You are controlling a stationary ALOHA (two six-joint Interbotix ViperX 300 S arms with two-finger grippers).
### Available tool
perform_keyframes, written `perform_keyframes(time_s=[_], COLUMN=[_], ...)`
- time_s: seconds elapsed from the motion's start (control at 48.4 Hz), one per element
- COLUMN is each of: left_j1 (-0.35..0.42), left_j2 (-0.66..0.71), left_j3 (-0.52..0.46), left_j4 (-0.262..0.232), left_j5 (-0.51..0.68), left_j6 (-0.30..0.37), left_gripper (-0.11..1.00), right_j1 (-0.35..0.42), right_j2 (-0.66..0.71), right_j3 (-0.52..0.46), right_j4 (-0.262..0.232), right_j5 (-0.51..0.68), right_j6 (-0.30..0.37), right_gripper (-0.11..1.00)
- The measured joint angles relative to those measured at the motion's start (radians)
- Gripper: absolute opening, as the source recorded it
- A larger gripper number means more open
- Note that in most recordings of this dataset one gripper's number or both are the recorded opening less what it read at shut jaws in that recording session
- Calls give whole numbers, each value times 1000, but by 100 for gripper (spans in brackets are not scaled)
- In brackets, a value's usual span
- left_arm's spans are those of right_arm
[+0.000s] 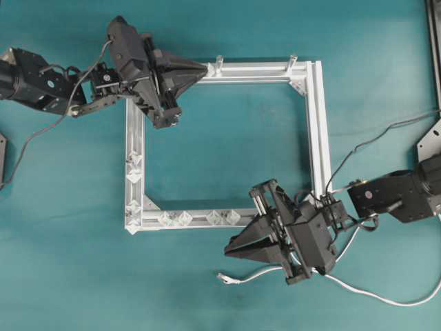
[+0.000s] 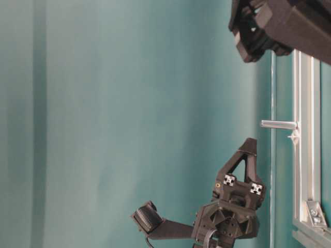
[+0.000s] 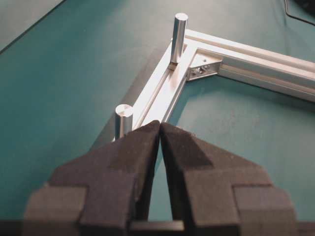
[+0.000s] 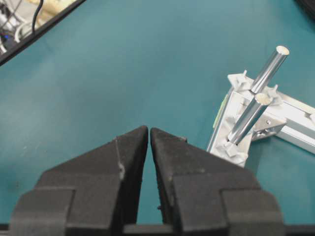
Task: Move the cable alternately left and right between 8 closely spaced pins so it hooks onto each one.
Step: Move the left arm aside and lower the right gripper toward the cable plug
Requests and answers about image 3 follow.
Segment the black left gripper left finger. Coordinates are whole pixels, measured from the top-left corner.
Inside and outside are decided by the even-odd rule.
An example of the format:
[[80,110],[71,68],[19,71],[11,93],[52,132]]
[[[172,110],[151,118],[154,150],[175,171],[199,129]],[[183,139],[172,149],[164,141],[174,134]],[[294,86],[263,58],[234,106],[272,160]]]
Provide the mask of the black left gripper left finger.
[[78,220],[89,226],[125,226],[146,220],[159,146],[158,121],[58,166],[29,198],[28,220]]

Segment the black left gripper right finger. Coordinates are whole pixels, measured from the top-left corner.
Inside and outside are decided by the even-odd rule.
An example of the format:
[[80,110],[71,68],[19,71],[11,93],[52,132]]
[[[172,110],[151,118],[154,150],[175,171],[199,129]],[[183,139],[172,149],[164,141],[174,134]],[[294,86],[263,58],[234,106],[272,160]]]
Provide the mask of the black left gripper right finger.
[[295,229],[293,204],[263,167],[178,127],[160,127],[174,218],[188,229]]

